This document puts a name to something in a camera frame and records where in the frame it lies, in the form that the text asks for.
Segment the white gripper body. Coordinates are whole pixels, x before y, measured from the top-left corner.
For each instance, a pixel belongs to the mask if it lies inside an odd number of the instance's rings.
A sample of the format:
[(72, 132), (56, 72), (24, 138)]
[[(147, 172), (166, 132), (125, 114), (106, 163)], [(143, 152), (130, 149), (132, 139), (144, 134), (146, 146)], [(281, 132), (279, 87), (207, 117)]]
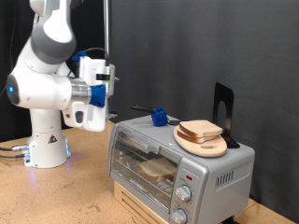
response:
[(84, 107), (83, 128), (91, 132), (102, 132), (106, 126), (107, 84), (98, 79), (106, 73), (105, 60), (88, 56), (80, 59), (79, 76), (86, 82), (91, 95)]

